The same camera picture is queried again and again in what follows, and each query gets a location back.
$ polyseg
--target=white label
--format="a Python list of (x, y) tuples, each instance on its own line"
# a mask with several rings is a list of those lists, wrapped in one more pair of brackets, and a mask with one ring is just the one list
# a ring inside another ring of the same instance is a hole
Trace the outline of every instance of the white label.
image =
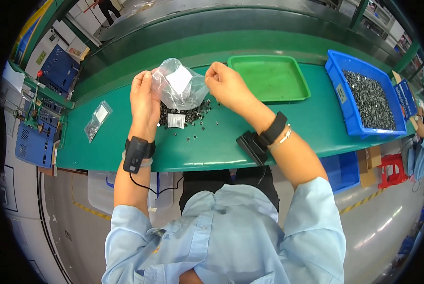
[(98, 109), (97, 113), (95, 114), (98, 122), (102, 123), (105, 120), (107, 115), (108, 115), (108, 111), (106, 110), (106, 108), (103, 105), (100, 105), (100, 108)]
[(341, 84), (338, 84), (338, 87), (336, 88), (336, 93), (338, 94), (341, 104), (343, 105), (348, 98), (346, 98), (345, 91), (343, 90), (343, 87), (341, 86)]
[(192, 78), (193, 75), (183, 65), (180, 65), (174, 73), (166, 75), (166, 79), (177, 94), (182, 94)]
[(178, 127), (178, 128), (184, 128), (185, 126), (185, 115), (175, 115), (175, 114), (168, 114), (168, 127)]

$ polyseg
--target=black device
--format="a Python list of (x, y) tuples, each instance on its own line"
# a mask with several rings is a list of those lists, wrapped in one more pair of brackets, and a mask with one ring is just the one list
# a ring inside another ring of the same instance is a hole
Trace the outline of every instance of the black device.
[[(155, 153), (155, 141), (153, 141), (152, 143), (148, 143), (148, 144), (149, 144), (149, 146), (147, 148), (146, 155), (144, 155), (144, 159), (152, 158), (152, 156), (154, 156), (154, 153)], [(128, 149), (129, 145), (130, 145), (130, 140), (127, 139), (125, 141), (125, 151)]]
[(149, 142), (147, 140), (135, 136), (130, 141), (127, 139), (125, 143), (124, 171), (138, 173), (142, 159), (147, 155), (148, 149)]
[(267, 147), (275, 142), (286, 126), (287, 118), (280, 111), (271, 126), (260, 135), (247, 131), (236, 139), (237, 144), (250, 156), (258, 166), (267, 161)]

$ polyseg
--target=hand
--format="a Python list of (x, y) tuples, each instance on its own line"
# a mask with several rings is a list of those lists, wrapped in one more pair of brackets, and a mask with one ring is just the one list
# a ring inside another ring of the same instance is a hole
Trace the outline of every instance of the hand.
[(422, 118), (424, 118), (423, 108), (422, 108), (422, 107), (419, 107), (419, 108), (417, 108), (417, 110), (419, 111), (419, 115), (420, 115)]
[(217, 101), (240, 116), (244, 116), (248, 108), (260, 103), (240, 74), (223, 63), (212, 63), (206, 72), (205, 82)]
[(151, 91), (152, 73), (142, 71), (135, 76), (130, 90), (130, 104), (132, 106), (132, 126), (128, 134), (152, 143), (160, 119), (160, 99)]

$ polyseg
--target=small plastic bag of parts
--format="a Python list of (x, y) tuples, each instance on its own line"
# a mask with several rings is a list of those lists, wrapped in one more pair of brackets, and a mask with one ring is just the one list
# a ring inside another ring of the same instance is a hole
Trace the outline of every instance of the small plastic bag of parts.
[(95, 134), (97, 134), (97, 131), (100, 129), (101, 125), (112, 112), (113, 110), (106, 101), (102, 101), (95, 109), (91, 120), (88, 122), (88, 125), (84, 127), (84, 132), (88, 136), (89, 143), (92, 142), (92, 139), (94, 139)]
[(198, 107), (209, 92), (204, 76), (169, 58), (152, 74), (152, 90), (169, 108), (180, 111)]

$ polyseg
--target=wrist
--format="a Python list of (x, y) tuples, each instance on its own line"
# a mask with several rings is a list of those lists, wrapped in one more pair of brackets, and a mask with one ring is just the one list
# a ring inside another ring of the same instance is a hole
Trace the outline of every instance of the wrist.
[(128, 132), (128, 139), (131, 140), (132, 137), (147, 140), (149, 143), (152, 143), (155, 139), (155, 135), (152, 135), (147, 127), (134, 124), (132, 124)]
[(242, 115), (242, 117), (256, 130), (258, 135), (266, 131), (272, 125), (276, 116), (277, 115), (271, 109), (260, 101), (257, 101), (252, 107), (247, 108), (246, 112)]

